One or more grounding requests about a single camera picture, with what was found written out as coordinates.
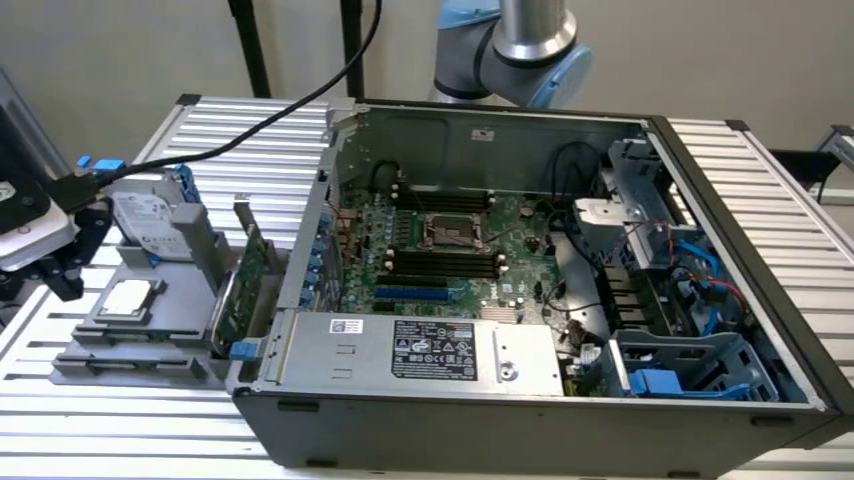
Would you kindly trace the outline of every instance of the slotted metal surface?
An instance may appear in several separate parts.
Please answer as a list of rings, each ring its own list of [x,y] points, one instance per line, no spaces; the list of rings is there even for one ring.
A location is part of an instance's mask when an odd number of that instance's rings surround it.
[[[292,102],[202,97],[176,106],[135,163],[204,152],[219,147]],[[214,228],[230,244],[246,235],[231,206],[235,192],[250,195],[264,237],[291,249],[306,200],[328,146],[327,103],[300,108],[226,154],[190,164]]]
[[[230,102],[223,101],[222,105],[228,106]],[[228,110],[227,107],[204,108],[211,108],[223,115],[226,115],[223,111]],[[151,151],[166,148],[160,145],[167,141],[166,133],[171,132],[182,122],[184,120],[179,119],[179,115],[171,117],[142,158],[156,158],[151,156]],[[721,130],[719,125],[714,123],[690,125],[694,126],[694,133],[698,135],[714,134]],[[212,160],[206,164],[218,164],[218,161]],[[216,174],[210,177],[200,175],[200,177],[210,179],[215,178]],[[212,212],[222,213],[224,220],[231,219],[227,213],[231,212],[232,195],[252,193],[242,188],[256,186],[258,183],[271,183],[266,180],[255,182],[256,180],[247,181],[231,190],[214,194],[208,185],[203,187],[204,202]],[[271,214],[278,214],[290,208],[288,204],[282,202],[284,197],[284,195],[271,195],[260,197],[259,201],[256,196],[252,207],[255,209],[256,204],[266,205]],[[734,202],[727,203],[730,208],[735,204],[742,205],[745,214],[762,213],[757,208],[766,204],[762,198],[755,201],[731,198],[729,202]],[[785,199],[767,205],[790,209],[786,214],[797,212]],[[299,214],[299,208],[294,210],[294,213]],[[794,233],[791,241],[825,242],[825,244],[827,242],[825,237],[813,235],[810,232],[790,231],[790,233]],[[763,248],[790,246],[786,243],[790,241],[789,237],[782,239],[783,243],[774,235],[761,235],[755,238],[767,240]],[[3,452],[0,477],[376,479],[375,473],[364,471],[286,469],[275,465],[267,458],[263,447],[224,392],[55,386],[49,383],[47,379],[51,372],[49,362],[56,353],[65,349],[71,340],[71,331],[92,308],[95,299],[120,262],[115,251],[119,240],[119,232],[114,230],[92,266],[84,269],[83,276],[87,282],[84,298],[76,302],[63,303],[45,287],[40,287],[0,335],[0,452]],[[798,267],[778,268],[791,272],[782,276],[783,282],[818,289],[815,282],[822,278],[809,275],[798,276],[803,273]],[[823,281],[830,280],[833,277],[823,278]],[[817,322],[814,325],[825,322],[823,328],[833,329],[837,333],[842,332],[842,325],[854,325],[851,322],[839,323],[837,315],[831,317],[821,315],[823,314],[813,314],[813,321]],[[849,327],[847,333],[851,334],[853,331],[854,328]],[[854,367],[842,368],[854,377]],[[390,472],[384,478],[522,480],[530,477]],[[854,434],[842,436],[811,451],[783,449],[770,452],[722,478],[725,480],[854,478]]]
[[[851,241],[750,132],[671,120],[718,195],[854,384]],[[674,195],[681,208],[685,203]]]

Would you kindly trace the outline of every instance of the blue cable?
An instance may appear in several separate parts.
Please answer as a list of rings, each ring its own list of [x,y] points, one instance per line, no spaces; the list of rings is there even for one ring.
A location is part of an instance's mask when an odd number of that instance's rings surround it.
[[[702,248],[699,248],[697,245],[694,245],[693,243],[689,243],[686,241],[679,240],[674,246],[677,248],[683,249],[686,252],[689,252],[691,255],[702,258],[703,260],[706,260],[706,262],[709,262],[709,266],[711,267],[711,276],[713,278],[718,278],[718,272],[721,269],[721,264],[718,262],[718,258],[709,254],[706,252],[706,250],[703,250]],[[714,332],[715,327],[718,326],[718,307],[711,307],[711,314],[709,315],[709,321],[706,322],[706,326],[703,327],[703,337],[707,337],[709,335],[711,335],[711,332]]]

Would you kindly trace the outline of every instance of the power supply label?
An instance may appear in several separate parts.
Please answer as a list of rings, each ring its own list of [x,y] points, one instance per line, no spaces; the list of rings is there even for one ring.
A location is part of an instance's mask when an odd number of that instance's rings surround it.
[[[391,373],[398,378],[478,380],[471,323],[395,320]]]

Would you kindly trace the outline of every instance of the wire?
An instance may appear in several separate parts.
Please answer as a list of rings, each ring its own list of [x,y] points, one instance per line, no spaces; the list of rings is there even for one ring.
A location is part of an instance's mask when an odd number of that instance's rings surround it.
[[[374,182],[376,182],[376,173],[379,172],[379,169],[383,168],[386,165],[394,165],[395,170],[398,171],[400,170],[400,164],[394,159],[386,159],[376,162],[374,164],[374,168],[371,168],[371,176],[368,177],[368,191],[376,190],[376,187],[374,186]]]
[[[264,128],[276,123],[282,118],[287,117],[291,113],[294,113],[298,109],[306,106],[311,101],[314,101],[320,95],[323,95],[335,84],[344,78],[350,70],[354,66],[362,61],[362,57],[364,56],[364,52],[371,46],[371,42],[374,41],[374,37],[376,35],[376,30],[379,28],[379,19],[383,11],[383,0],[376,0],[376,9],[374,10],[374,19],[371,21],[371,27],[368,29],[368,33],[364,37],[364,42],[362,43],[362,47],[356,51],[355,55],[351,57],[350,61],[344,65],[344,68],[332,76],[332,78],[318,88],[314,92],[306,95],[302,99],[288,105],[282,111],[272,114],[266,120],[256,123],[246,132],[238,135],[228,143],[216,147],[212,150],[202,153],[194,153],[190,155],[182,155],[178,157],[162,158],[159,160],[154,160],[151,162],[139,163],[136,165],[130,165],[128,167],[118,170],[116,172],[108,173],[103,175],[98,179],[99,187],[106,187],[112,182],[119,180],[120,178],[127,177],[128,175],[135,175],[138,173],[146,172],[148,170],[167,167],[170,165],[176,165],[179,163],[190,163],[198,162],[200,160],[207,160],[214,158],[230,150],[232,150],[238,145],[246,142],[252,136],[260,132]]]
[[[553,202],[557,201],[557,195],[558,195],[558,160],[561,160],[561,156],[571,147],[586,147],[587,149],[590,149],[591,152],[594,152],[594,155],[599,157],[599,151],[597,150],[597,148],[593,145],[590,145],[587,142],[583,142],[581,140],[565,143],[555,149],[555,151],[551,154],[551,159],[549,160],[549,162],[551,163],[551,201]],[[575,165],[575,168],[578,170],[578,165],[575,164],[575,161],[573,161],[573,165]],[[566,195],[566,188],[569,186],[569,183],[570,183],[570,170],[567,169],[566,181],[563,182],[563,190],[561,192],[562,199],[563,199],[563,196]]]
[[[827,179],[822,182],[822,186],[818,187],[818,195],[815,196],[815,203],[822,204],[822,196],[825,195],[825,185],[827,185]]]
[[[597,262],[594,260],[594,258],[590,256],[590,254],[587,253],[587,250],[585,248],[582,248],[582,245],[578,243],[578,241],[575,240],[575,236],[573,235],[573,232],[570,231],[570,224],[566,222],[566,220],[563,221],[563,233],[566,234],[566,238],[570,239],[570,243],[573,244],[573,248],[575,248],[575,251],[578,252],[578,254],[581,255],[581,257],[585,259],[585,261],[590,264],[590,267],[598,272],[599,270],[602,270],[602,266],[599,265],[599,262]]]
[[[510,232],[513,232],[514,230],[517,230],[519,228],[519,222],[514,223],[509,228],[506,228],[505,230],[502,230],[501,232],[498,232],[495,235],[492,235],[488,239],[486,239],[483,241],[483,243],[490,243],[495,240],[498,240],[501,237],[503,237],[505,235],[507,235]]]
[[[667,229],[667,253],[670,255],[670,266],[673,266],[673,262],[674,262],[674,244],[673,244],[673,234],[671,234],[671,230],[670,230],[670,224],[659,219],[650,219],[650,220],[645,220],[642,222],[639,222],[634,227],[631,227],[629,229],[629,231],[619,236],[619,238],[614,241],[614,244],[609,250],[609,256],[606,257],[606,261],[611,262],[614,260],[614,258],[617,257],[617,252],[619,251],[619,247],[623,244],[625,241],[629,240],[629,237],[633,233],[635,233],[638,231],[638,229],[645,226],[645,225],[662,225],[666,229]]]
[[[575,308],[561,308],[558,306],[554,305],[554,303],[551,303],[551,296],[554,295],[555,291],[558,290],[558,288],[561,288],[561,285],[563,285],[566,283],[566,280],[561,280],[554,287],[551,287],[551,290],[549,290],[549,293],[546,293],[546,297],[543,298],[543,304],[549,305],[549,307],[558,311],[558,312],[563,312],[563,313],[573,313],[573,312],[579,312],[582,310],[587,310],[591,307],[601,307],[602,306],[602,302],[594,302],[594,303],[589,303],[587,305],[582,305],[581,307],[575,307]]]
[[[742,313],[747,315],[747,306],[745,304],[745,296],[742,295],[742,292],[735,287],[735,285],[733,285],[731,283],[723,282],[721,280],[715,280],[713,278],[710,278],[707,282],[711,283],[713,285],[721,285],[723,288],[727,289],[727,291],[733,294],[733,297],[735,298],[735,303],[738,303],[738,308],[741,309]]]

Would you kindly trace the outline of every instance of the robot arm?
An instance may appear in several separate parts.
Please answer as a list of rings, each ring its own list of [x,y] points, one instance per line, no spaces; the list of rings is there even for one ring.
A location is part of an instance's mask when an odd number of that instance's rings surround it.
[[[41,280],[63,300],[83,295],[80,267],[112,223],[92,175],[74,175],[0,71],[0,300]]]
[[[591,61],[565,0],[446,0],[431,100],[563,108]]]

